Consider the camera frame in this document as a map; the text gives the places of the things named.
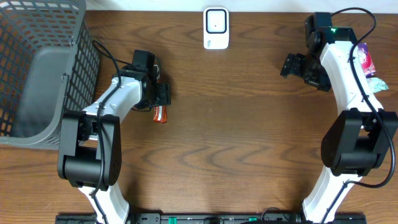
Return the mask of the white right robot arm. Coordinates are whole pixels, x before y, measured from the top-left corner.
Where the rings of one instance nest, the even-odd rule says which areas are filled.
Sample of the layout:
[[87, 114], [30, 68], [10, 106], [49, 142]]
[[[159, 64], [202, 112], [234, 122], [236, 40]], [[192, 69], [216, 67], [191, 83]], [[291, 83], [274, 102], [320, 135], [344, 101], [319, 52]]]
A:
[[369, 87], [350, 27], [332, 24], [333, 14], [316, 12], [305, 20], [307, 54], [288, 54], [281, 76], [294, 75], [320, 91], [333, 91], [338, 117], [321, 143], [322, 172], [302, 202], [302, 223], [358, 223], [337, 215], [354, 185], [385, 186], [396, 169], [393, 143], [397, 113], [386, 111]]

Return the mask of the mint green snack wrapper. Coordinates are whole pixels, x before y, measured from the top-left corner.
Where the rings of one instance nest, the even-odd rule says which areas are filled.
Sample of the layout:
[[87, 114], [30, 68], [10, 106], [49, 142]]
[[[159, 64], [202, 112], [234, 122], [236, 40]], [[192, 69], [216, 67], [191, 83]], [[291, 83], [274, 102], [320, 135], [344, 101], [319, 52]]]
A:
[[373, 93], [378, 93], [380, 91], [386, 91], [389, 89], [388, 85], [378, 77], [367, 78], [370, 90]]

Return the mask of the purple sanitary pad pack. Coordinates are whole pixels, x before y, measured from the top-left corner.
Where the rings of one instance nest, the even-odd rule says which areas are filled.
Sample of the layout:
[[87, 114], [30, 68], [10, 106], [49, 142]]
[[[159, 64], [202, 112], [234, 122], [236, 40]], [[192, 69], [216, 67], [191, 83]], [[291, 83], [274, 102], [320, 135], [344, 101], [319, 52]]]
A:
[[358, 44], [358, 58], [365, 76], [367, 78], [372, 77], [376, 72], [376, 68], [366, 43]]

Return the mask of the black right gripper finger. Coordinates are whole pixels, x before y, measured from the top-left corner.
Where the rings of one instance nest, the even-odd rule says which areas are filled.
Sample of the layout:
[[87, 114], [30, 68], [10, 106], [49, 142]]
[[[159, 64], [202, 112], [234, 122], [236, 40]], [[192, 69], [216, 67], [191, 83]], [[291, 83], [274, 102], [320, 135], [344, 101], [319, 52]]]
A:
[[288, 54], [286, 58], [287, 63], [304, 63], [305, 56], [303, 54]]
[[299, 61], [286, 61], [282, 67], [280, 75], [286, 78], [288, 75], [302, 77], [302, 64]]

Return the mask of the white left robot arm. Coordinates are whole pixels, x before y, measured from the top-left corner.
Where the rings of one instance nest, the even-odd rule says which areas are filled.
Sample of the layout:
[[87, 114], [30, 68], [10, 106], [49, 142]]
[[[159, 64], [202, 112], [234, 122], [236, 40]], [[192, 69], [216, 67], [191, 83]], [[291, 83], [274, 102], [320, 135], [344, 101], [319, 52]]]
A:
[[169, 104], [169, 86], [160, 82], [160, 67], [131, 65], [115, 74], [94, 103], [63, 115], [57, 172], [87, 197], [96, 223], [129, 219], [130, 205], [118, 184], [122, 121], [133, 109], [164, 109]]

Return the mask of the red snack bar wrapper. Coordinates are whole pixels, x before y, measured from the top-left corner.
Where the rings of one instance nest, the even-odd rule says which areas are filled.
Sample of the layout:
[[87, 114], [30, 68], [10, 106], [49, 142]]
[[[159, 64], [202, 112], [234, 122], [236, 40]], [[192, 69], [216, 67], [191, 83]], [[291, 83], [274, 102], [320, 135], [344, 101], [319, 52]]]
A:
[[165, 124], [167, 122], [167, 107], [165, 105], [156, 106], [154, 108], [153, 121], [161, 124]]

